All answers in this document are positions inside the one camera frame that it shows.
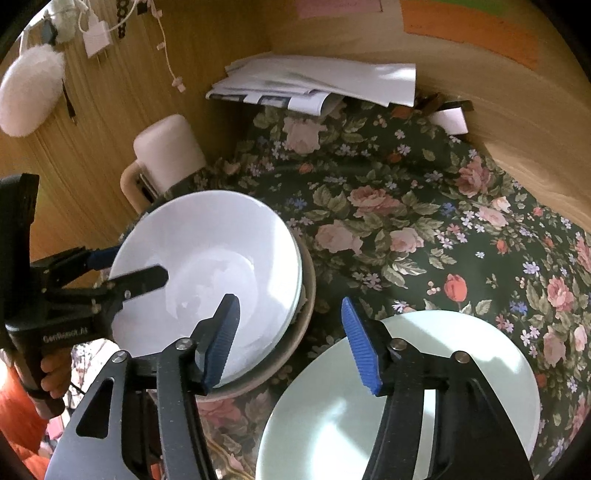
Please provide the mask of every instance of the hand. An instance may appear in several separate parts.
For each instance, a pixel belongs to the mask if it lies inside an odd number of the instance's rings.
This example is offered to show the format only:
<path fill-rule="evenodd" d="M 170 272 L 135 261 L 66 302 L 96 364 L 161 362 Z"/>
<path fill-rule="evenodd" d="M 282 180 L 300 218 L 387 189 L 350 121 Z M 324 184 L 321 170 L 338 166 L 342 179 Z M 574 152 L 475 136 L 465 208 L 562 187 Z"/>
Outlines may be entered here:
<path fill-rule="evenodd" d="M 41 388 L 52 398 L 62 398 L 72 380 L 72 350 L 64 348 L 43 357 L 41 370 L 47 375 L 41 380 Z"/>

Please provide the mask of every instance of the orange paper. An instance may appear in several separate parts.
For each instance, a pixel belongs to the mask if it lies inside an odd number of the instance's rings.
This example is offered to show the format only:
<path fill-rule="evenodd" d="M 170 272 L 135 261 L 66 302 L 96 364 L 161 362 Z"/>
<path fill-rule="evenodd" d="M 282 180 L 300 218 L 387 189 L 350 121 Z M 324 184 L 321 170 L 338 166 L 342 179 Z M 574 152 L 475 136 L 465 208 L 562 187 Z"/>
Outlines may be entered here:
<path fill-rule="evenodd" d="M 538 66 L 538 38 L 520 25 L 462 5 L 431 0 L 400 0 L 400 5 L 406 33 L 471 43 L 531 70 Z"/>

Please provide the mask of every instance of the white cable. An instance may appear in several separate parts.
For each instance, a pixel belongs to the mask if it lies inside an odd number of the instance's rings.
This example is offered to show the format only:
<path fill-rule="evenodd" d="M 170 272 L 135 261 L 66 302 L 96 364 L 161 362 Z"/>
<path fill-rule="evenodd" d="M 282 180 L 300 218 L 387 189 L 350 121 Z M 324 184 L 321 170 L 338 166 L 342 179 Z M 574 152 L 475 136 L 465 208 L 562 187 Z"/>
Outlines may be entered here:
<path fill-rule="evenodd" d="M 162 17 L 162 11 L 156 9 L 156 4 L 154 0 L 150 0 L 150 7 L 152 10 L 152 16 L 158 21 L 158 25 L 160 26 L 160 31 L 162 32 L 162 43 L 160 43 L 157 48 L 158 50 L 164 49 L 164 56 L 166 57 L 166 66 L 168 67 L 168 71 L 173 78 L 173 87 L 176 87 L 179 92 L 183 93 L 186 88 L 183 84 L 183 78 L 177 77 L 174 72 L 173 68 L 170 66 L 170 59 L 168 58 L 168 47 L 166 44 L 166 33 L 164 33 L 164 27 L 162 26 L 162 22 L 160 21 L 160 17 Z"/>
<path fill-rule="evenodd" d="M 83 4 L 87 9 L 89 8 L 82 0 L 76 0 L 76 1 Z M 120 21 L 114 27 L 111 27 L 110 29 L 108 29 L 107 32 L 112 32 L 113 30 L 116 30 L 121 25 L 123 25 L 125 22 L 127 22 L 130 19 L 131 15 L 134 13 L 135 8 L 138 6 L 138 3 L 139 3 L 139 0 L 134 0 L 134 6 L 132 6 L 131 9 L 129 9 L 129 13 L 127 14 L 127 17 L 125 17 L 122 21 Z M 78 15 L 78 29 L 86 35 L 91 35 L 88 33 L 88 30 L 82 30 L 82 14 L 83 14 L 83 11 L 81 10 L 80 15 Z"/>

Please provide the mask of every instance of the pink paper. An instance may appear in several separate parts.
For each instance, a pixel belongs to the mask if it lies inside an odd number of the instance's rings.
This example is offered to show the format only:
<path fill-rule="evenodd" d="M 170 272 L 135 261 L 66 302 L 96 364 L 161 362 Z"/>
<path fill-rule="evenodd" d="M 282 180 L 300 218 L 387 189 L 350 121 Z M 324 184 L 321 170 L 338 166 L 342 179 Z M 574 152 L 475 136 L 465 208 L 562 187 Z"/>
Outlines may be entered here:
<path fill-rule="evenodd" d="M 295 0 L 300 18 L 340 17 L 381 12 L 381 0 Z"/>

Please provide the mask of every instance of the white mug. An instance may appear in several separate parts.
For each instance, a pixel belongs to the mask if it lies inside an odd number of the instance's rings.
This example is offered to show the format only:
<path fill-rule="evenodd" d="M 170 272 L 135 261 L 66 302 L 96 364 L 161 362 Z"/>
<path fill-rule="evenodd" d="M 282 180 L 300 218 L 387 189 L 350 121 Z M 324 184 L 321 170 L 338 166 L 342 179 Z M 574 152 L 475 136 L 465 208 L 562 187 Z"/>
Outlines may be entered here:
<path fill-rule="evenodd" d="M 134 151 L 137 159 L 121 175 L 121 190 L 138 213 L 150 205 L 142 188 L 162 195 L 206 164 L 189 122 L 179 114 L 143 130 L 135 138 Z"/>

